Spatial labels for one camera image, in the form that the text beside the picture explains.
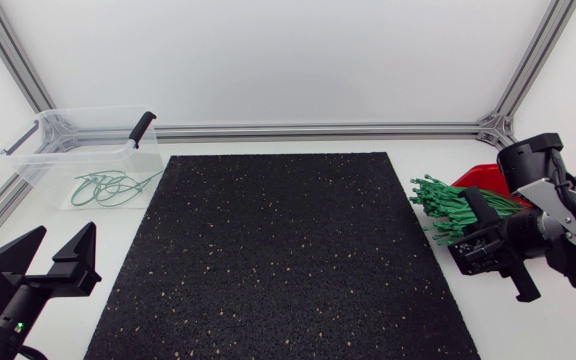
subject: white table surface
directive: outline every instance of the white table surface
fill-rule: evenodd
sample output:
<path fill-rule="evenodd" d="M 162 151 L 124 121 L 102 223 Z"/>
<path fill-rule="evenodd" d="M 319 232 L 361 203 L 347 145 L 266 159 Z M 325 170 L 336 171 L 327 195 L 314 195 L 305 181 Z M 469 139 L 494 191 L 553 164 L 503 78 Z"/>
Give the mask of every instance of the white table surface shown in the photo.
<path fill-rule="evenodd" d="M 496 150 L 473 140 L 307 141 L 198 143 L 161 145 L 164 160 L 171 155 L 282 154 L 373 152 L 388 153 L 404 190 L 412 196 L 411 178 L 429 173 L 450 183 L 471 167 L 494 163 Z M 88 298 L 52 299 L 26 340 L 49 359 L 82 359 L 113 283 L 145 209 L 58 211 L 32 191 L 0 229 L 0 246 L 44 225 L 48 233 L 28 274 L 43 274 L 54 253 L 89 221 L 97 224 L 97 272 L 103 281 Z M 431 219 L 421 207 L 422 225 Z M 542 297 L 524 304 L 517 290 L 498 273 L 461 275 L 448 249 L 433 251 L 459 305 L 464 321 L 484 360 L 576 359 L 576 289 L 550 269 L 545 259 L 526 262 Z"/>

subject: black handle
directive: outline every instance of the black handle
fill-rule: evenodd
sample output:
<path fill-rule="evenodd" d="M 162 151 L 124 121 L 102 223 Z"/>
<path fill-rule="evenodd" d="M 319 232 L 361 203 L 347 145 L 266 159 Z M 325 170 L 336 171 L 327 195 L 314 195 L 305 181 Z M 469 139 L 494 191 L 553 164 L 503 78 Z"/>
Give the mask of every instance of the black handle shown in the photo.
<path fill-rule="evenodd" d="M 486 228 L 488 225 L 492 225 L 499 221 L 499 215 L 495 209 L 491 208 L 486 202 L 483 195 L 479 191 L 479 187 L 471 186 L 459 193 L 459 197 L 466 198 L 468 205 L 472 209 L 472 212 L 479 220 L 479 227 L 481 229 Z"/>
<path fill-rule="evenodd" d="M 139 141 L 141 137 L 144 136 L 146 129 L 150 126 L 150 122 L 157 118 L 157 115 L 151 113 L 150 111 L 146 111 L 139 119 L 137 126 L 130 132 L 130 136 L 128 137 L 131 140 L 135 140 L 135 149 L 139 149 Z"/>

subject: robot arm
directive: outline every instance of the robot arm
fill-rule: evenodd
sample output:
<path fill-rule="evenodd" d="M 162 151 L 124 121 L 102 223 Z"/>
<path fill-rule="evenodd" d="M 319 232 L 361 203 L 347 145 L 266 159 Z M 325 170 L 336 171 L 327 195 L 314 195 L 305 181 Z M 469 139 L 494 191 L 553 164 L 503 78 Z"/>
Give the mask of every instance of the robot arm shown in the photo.
<path fill-rule="evenodd" d="M 517 299 L 530 302 L 541 295 L 523 262 L 545 256 L 576 288 L 576 178 L 566 171 L 562 149 L 557 134 L 542 134 L 499 153 L 508 189 L 531 209 L 501 219 L 477 188 L 462 193 L 478 218 L 461 242 L 449 246 L 463 274 L 499 271 L 515 283 Z"/>

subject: aluminum frame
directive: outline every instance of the aluminum frame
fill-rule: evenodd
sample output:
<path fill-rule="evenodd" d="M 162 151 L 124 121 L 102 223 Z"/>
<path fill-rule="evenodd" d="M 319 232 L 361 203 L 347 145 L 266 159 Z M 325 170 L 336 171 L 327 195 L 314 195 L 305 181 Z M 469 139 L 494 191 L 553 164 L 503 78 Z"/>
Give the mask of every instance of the aluminum frame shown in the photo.
<path fill-rule="evenodd" d="M 277 126 L 156 127 L 162 143 L 296 141 L 342 139 L 477 139 L 498 149 L 516 142 L 514 114 L 546 62 L 576 7 L 576 0 L 552 0 L 498 105 L 471 123 L 386 123 Z M 0 6 L 0 57 L 35 112 L 55 108 Z M 30 192 L 15 175 L 0 189 L 0 227 Z"/>

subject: black cable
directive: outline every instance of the black cable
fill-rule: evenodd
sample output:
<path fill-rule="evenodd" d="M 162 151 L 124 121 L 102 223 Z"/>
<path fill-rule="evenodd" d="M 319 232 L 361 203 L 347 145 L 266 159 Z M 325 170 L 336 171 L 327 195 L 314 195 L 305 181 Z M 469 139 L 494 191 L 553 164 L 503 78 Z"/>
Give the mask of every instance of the black cable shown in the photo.
<path fill-rule="evenodd" d="M 555 191 L 557 192 L 557 196 L 559 197 L 559 200 L 564 205 L 564 207 L 573 214 L 576 220 L 576 204 L 570 197 L 570 183 L 568 182 L 568 177 L 570 175 L 566 173 L 561 157 L 553 152 L 550 152 L 549 156 L 555 167 L 550 178 L 555 184 Z"/>
<path fill-rule="evenodd" d="M 22 345 L 21 348 L 19 348 L 19 355 L 30 360 L 48 360 L 46 355 L 42 354 L 39 350 L 26 345 Z"/>

